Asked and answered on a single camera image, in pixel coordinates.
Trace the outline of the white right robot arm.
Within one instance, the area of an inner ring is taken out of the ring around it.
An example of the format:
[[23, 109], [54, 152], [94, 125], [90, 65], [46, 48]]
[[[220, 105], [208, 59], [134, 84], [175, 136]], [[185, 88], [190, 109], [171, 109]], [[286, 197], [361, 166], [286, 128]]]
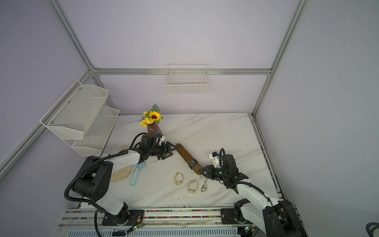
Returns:
[[286, 199], [271, 197], [252, 184], [249, 177], [241, 173], [233, 155], [224, 149], [209, 155], [213, 164], [198, 172], [205, 178], [223, 184], [243, 199], [234, 206], [234, 222], [251, 222], [267, 237], [306, 237], [308, 234], [295, 207]]

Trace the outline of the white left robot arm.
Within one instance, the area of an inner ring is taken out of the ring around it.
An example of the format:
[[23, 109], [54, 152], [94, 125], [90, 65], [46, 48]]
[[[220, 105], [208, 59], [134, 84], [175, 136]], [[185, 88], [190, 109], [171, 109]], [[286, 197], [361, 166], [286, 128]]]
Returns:
[[165, 140], [164, 136], [139, 133], [127, 149], [103, 158], [87, 157], [77, 175], [64, 191], [64, 198], [73, 202], [85, 202], [96, 208], [94, 217], [103, 213], [106, 220], [116, 225], [131, 225], [129, 232], [142, 223], [144, 212], [133, 216], [128, 205], [110, 190], [112, 174], [117, 169], [140, 165], [149, 157], [165, 160], [173, 155], [176, 146]]

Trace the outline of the black wrist watch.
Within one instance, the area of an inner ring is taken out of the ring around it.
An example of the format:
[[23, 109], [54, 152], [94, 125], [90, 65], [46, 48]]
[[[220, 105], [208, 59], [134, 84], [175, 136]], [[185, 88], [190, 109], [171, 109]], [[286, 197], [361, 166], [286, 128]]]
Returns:
[[192, 159], [189, 161], [189, 167], [192, 169], [196, 166], [197, 164], [197, 160], [196, 159]]

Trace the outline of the beige wrist watch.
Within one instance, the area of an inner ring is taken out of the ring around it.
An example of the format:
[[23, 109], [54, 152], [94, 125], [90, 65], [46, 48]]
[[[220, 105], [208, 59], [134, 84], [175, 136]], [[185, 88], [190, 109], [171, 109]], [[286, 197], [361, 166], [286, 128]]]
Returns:
[[192, 180], [187, 185], [187, 192], [189, 194], [195, 194], [198, 190], [199, 184], [197, 180]]
[[184, 176], [182, 173], [180, 172], [177, 172], [175, 175], [174, 175], [174, 183], [176, 186], [180, 186], [183, 184], [183, 181], [184, 181]]

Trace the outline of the wooden watch stand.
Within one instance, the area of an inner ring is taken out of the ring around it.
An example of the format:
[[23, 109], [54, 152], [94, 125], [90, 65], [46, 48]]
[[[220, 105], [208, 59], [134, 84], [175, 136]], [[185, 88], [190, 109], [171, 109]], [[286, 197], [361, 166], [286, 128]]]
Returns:
[[[182, 144], [180, 144], [180, 143], [178, 143], [178, 144], [176, 144], [176, 151], [179, 153], [179, 155], [183, 158], [183, 160], [188, 164], [188, 166], [189, 166], [189, 161], [190, 160], [192, 160], [192, 159], [195, 159], [187, 150], [186, 150], [186, 148], [182, 145]], [[202, 168], [202, 166], [199, 164], [199, 162], [197, 161], [197, 164], [196, 164], [196, 166], [194, 167], [194, 168], [192, 168], [191, 170], [193, 171], [193, 172], [195, 172], [195, 174], [197, 174], [197, 175], [201, 175], [199, 172], [198, 172], [198, 170], [199, 169], [201, 169]]]

